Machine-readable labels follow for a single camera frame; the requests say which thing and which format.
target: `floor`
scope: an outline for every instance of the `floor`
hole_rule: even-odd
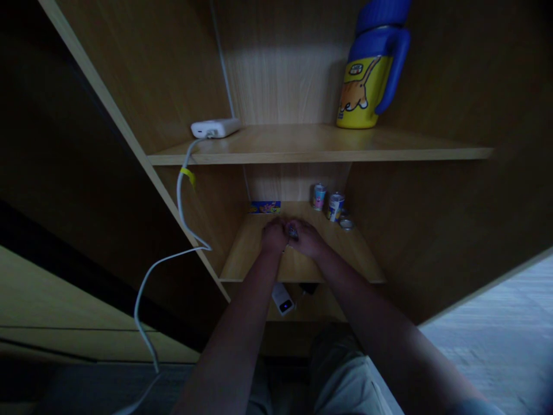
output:
[[[507,415],[545,413],[547,392],[553,395],[553,257],[422,331]],[[168,367],[135,413],[169,413],[190,370]],[[290,371],[272,370],[281,375]],[[304,376],[302,370],[293,376]],[[34,414],[113,413],[132,402],[152,374],[149,365],[67,367],[59,371]],[[402,414],[395,402],[391,407],[394,414]]]
[[[546,401],[553,396],[553,256],[422,331],[507,415],[546,413],[553,404]]]

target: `yellow tape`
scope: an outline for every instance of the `yellow tape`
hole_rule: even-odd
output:
[[[194,189],[194,191],[196,191],[196,176],[194,175],[194,173],[192,173],[190,170],[185,168],[182,168],[180,172],[188,176],[188,180],[190,180],[190,184],[192,185],[192,188]]]

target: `water bottle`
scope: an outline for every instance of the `water bottle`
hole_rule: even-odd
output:
[[[411,37],[403,28],[411,0],[372,0],[360,11],[336,125],[374,127],[392,102]]]

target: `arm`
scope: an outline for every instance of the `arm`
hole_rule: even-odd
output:
[[[292,221],[293,248],[315,260],[365,352],[406,414],[446,413],[484,396],[394,305],[382,298],[311,225]]]
[[[244,414],[287,234],[276,219],[263,230],[262,250],[226,308],[182,395],[179,414]]]

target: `wooden shelf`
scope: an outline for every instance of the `wooden shelf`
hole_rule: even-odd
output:
[[[231,300],[234,298],[240,283],[224,282],[226,292]],[[296,309],[284,317],[277,310],[274,301],[271,300],[267,321],[277,322],[329,322],[338,320],[345,322],[346,316],[326,284],[319,284],[313,295],[305,294],[299,284],[285,283],[286,290],[296,304]]]
[[[189,144],[148,158],[153,165],[181,165]],[[477,160],[493,150],[384,127],[344,130],[327,124],[249,126],[196,148],[190,164]]]
[[[275,215],[247,214],[238,230],[220,280],[242,281],[257,258],[263,227]],[[327,220],[323,212],[309,202],[282,202],[281,216],[301,218],[311,223],[325,241],[370,282],[384,282],[384,276],[357,228],[344,231],[338,223]],[[287,247],[278,270],[281,282],[323,282],[317,265],[307,256]]]

